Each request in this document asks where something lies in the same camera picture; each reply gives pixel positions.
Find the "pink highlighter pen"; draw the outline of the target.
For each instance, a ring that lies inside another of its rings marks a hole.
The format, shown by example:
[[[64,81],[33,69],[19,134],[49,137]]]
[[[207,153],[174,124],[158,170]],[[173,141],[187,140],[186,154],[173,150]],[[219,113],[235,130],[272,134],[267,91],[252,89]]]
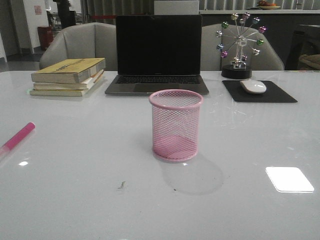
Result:
[[[36,128],[33,122],[27,123],[21,130],[12,136],[7,142],[0,147],[0,160],[3,160],[6,155],[11,152],[16,145],[24,140]]]

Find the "pink mesh pen holder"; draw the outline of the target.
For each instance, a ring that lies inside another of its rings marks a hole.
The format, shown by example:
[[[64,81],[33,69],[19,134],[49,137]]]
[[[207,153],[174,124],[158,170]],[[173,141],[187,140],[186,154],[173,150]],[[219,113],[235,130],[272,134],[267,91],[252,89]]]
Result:
[[[149,102],[153,153],[168,162],[184,162],[196,156],[202,95],[190,90],[166,89],[152,93]]]

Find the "grey laptop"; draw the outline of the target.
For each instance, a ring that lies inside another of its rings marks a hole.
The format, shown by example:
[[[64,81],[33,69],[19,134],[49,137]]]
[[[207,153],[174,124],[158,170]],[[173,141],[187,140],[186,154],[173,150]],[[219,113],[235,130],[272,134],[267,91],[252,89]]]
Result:
[[[116,17],[117,76],[107,95],[189,90],[207,95],[201,73],[200,15]]]

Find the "middle cream book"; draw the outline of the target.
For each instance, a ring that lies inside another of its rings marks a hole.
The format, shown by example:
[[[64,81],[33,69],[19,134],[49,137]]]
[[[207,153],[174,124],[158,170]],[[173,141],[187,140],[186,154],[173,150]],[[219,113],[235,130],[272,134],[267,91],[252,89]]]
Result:
[[[104,70],[100,70],[95,75],[87,78],[81,83],[49,83],[35,82],[33,88],[35,90],[86,90],[90,89],[102,77]]]

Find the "cream book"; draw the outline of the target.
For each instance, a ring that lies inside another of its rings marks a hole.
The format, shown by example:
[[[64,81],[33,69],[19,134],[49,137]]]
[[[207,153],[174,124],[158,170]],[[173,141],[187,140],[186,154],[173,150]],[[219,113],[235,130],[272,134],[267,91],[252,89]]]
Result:
[[[35,82],[33,88],[35,90],[86,90],[90,89],[102,77],[104,70],[100,70],[95,75],[87,78],[81,83],[49,83]]]
[[[29,94],[31,96],[46,96],[46,97],[83,97],[91,89],[95,89],[95,86],[99,86],[100,82],[103,82],[105,78],[103,75],[99,76],[96,80],[91,78],[91,83],[84,89],[30,89]]]

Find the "ferris wheel desk toy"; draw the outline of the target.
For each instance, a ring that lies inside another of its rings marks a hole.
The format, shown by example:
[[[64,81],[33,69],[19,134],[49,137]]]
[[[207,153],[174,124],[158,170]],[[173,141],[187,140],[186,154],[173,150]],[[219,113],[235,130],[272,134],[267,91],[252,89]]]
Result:
[[[231,28],[231,25],[227,21],[224,21],[221,23],[221,30],[216,31],[215,33],[215,37],[218,39],[221,39],[222,37],[231,39],[230,44],[225,45],[220,43],[216,46],[216,50],[220,52],[220,57],[222,59],[227,58],[229,50],[235,47],[235,56],[229,64],[222,67],[221,75],[223,77],[231,79],[249,79],[252,76],[252,69],[249,64],[246,63],[248,55],[244,53],[244,48],[249,46],[249,42],[253,42],[257,46],[262,46],[265,42],[262,38],[252,39],[250,36],[257,33],[263,34],[266,32],[267,28],[265,26],[260,26],[257,31],[247,34],[249,28],[245,27],[245,24],[250,16],[251,14],[247,11],[242,14],[233,13],[230,18],[235,23],[234,27],[236,32],[232,35],[224,34],[223,30]]]

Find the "bottom cream book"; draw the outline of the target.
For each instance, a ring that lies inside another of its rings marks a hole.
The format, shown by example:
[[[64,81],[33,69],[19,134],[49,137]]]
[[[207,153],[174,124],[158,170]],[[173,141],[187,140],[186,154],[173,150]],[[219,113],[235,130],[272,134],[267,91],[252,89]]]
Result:
[[[91,89],[95,89],[95,86],[99,86],[100,82],[103,82],[105,78],[103,75],[99,76],[96,80],[91,78],[91,83],[84,89],[30,89],[29,94],[31,96],[46,96],[46,97],[83,97]]]

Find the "white computer mouse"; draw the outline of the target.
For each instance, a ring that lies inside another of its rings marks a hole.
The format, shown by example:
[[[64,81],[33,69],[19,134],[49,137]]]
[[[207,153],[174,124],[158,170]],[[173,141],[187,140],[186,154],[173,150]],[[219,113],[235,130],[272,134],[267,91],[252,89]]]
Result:
[[[259,80],[246,79],[241,80],[239,83],[244,91],[249,94],[262,94],[267,90],[266,85]]]

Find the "top yellow book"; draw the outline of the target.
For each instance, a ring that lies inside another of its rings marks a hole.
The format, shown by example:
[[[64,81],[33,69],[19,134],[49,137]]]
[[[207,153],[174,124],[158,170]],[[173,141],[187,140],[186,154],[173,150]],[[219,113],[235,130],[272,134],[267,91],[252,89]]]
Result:
[[[66,59],[31,74],[35,83],[78,84],[106,67],[105,58]]]

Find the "black mouse pad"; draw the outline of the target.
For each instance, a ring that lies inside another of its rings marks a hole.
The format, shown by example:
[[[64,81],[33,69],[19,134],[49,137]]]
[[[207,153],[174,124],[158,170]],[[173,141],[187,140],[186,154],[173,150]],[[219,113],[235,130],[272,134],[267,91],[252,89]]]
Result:
[[[239,80],[223,80],[222,83],[236,102],[243,103],[297,103],[298,101],[269,80],[262,81],[266,86],[264,93],[248,93]]]

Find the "person in background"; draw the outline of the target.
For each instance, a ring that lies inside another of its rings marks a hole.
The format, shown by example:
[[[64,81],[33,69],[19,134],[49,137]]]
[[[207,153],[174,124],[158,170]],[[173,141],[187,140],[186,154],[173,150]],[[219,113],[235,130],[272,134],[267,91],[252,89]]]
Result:
[[[69,0],[56,0],[57,13],[60,18],[61,28],[65,29],[67,27],[74,26],[76,24],[75,12],[70,10]]]

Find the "red bin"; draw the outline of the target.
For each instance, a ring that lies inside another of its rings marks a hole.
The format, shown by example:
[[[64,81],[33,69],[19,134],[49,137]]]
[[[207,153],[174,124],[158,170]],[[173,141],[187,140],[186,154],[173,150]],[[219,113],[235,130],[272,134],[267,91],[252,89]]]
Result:
[[[51,26],[38,26],[37,27],[40,47],[46,50],[53,41],[53,32]]]

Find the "fruit bowl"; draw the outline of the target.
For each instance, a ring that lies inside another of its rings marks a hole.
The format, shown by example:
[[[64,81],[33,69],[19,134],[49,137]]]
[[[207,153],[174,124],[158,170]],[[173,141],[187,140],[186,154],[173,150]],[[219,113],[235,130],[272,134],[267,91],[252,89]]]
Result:
[[[262,9],[262,10],[277,10],[277,9],[281,8],[276,3],[271,3],[271,2],[269,2],[267,0],[259,0],[257,2],[257,7]]]

